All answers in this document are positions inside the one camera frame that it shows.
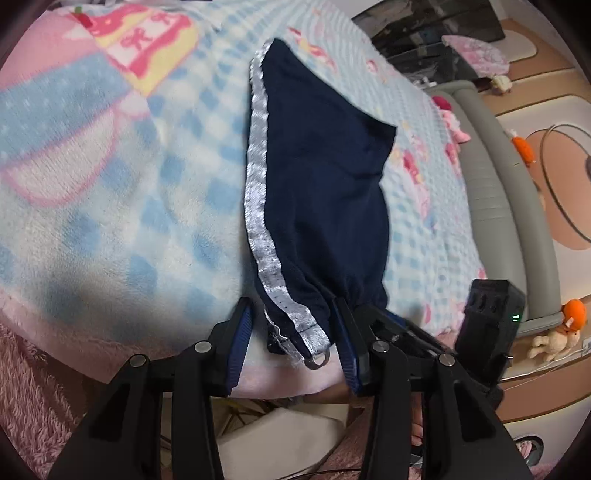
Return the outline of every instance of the orange toy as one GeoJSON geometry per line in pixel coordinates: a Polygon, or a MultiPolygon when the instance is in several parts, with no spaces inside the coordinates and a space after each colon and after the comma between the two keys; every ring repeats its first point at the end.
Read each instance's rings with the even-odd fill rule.
{"type": "Polygon", "coordinates": [[[527,352],[529,358],[544,353],[544,362],[551,362],[557,356],[564,358],[579,343],[581,329],[587,323],[587,309],[582,301],[569,300],[563,307],[564,320],[550,333],[537,336],[527,352]]]}
{"type": "Polygon", "coordinates": [[[587,323],[587,309],[578,299],[569,300],[562,308],[564,314],[564,326],[568,330],[578,331],[587,323]]]}
{"type": "Polygon", "coordinates": [[[513,137],[511,141],[515,145],[515,149],[519,152],[519,155],[521,155],[521,158],[523,159],[525,165],[529,166],[530,164],[535,162],[534,149],[531,148],[531,145],[527,142],[525,138],[513,137]]]}

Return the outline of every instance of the blanket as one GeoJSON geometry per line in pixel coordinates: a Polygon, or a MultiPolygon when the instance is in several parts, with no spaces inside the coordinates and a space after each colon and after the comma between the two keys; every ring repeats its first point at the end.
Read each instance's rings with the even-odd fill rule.
{"type": "Polygon", "coordinates": [[[249,64],[283,39],[321,80],[398,127],[381,187],[388,308],[457,331],[484,271],[437,107],[325,0],[123,3],[43,14],[0,70],[0,308],[14,332],[108,381],[259,305],[235,394],[342,379],[266,351],[243,219],[249,64]]]}

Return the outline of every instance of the pink cloth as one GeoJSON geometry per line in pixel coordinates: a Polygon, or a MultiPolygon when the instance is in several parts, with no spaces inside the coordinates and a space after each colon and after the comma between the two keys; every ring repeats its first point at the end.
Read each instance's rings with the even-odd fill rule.
{"type": "Polygon", "coordinates": [[[480,78],[509,72],[509,62],[503,53],[489,43],[461,35],[443,35],[441,40],[458,52],[480,78]]]}
{"type": "Polygon", "coordinates": [[[44,354],[0,323],[0,425],[41,479],[79,420],[47,373],[44,354]]]}

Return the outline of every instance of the stuffed toy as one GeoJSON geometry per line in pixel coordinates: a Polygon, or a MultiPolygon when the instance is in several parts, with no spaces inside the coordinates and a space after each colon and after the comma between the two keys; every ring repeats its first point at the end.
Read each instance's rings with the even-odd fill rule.
{"type": "Polygon", "coordinates": [[[460,121],[452,112],[452,105],[444,97],[434,96],[433,103],[439,108],[439,116],[449,130],[452,140],[456,145],[456,150],[459,152],[459,144],[470,140],[470,135],[462,131],[460,128],[460,121]]]}
{"type": "Polygon", "coordinates": [[[544,353],[544,362],[551,362],[556,356],[566,355],[578,343],[580,330],[587,323],[587,311],[580,300],[569,300],[563,307],[562,325],[544,336],[537,336],[527,352],[529,358],[544,353]]]}

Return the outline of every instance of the black device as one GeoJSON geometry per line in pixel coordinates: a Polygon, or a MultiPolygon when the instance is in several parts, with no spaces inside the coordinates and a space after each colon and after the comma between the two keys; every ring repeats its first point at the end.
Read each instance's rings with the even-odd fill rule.
{"type": "MultiPolygon", "coordinates": [[[[523,294],[503,282],[475,280],[471,291],[502,297],[498,314],[466,309],[465,323],[474,326],[464,335],[488,338],[488,317],[504,332],[495,336],[494,348],[480,350],[494,358],[506,354],[501,347],[513,331],[505,328],[507,320],[513,323],[509,313],[522,314],[525,304],[523,294]]],[[[502,391],[483,380],[495,361],[468,349],[462,358],[475,363],[464,369],[459,352],[390,312],[370,305],[351,312],[342,299],[333,310],[347,382],[357,395],[374,396],[359,480],[406,480],[417,458],[424,480],[531,480],[495,414],[502,391]],[[419,450],[411,447],[411,392],[423,394],[419,450]]],[[[156,361],[131,357],[72,434],[48,480],[159,480],[163,391],[173,392],[174,479],[223,480],[209,397],[227,396],[238,383],[251,320],[252,304],[241,299],[230,321],[181,354],[156,361]]]]}
{"type": "Polygon", "coordinates": [[[460,363],[486,385],[496,385],[525,309],[525,297],[507,280],[475,280],[454,346],[460,363]]]}

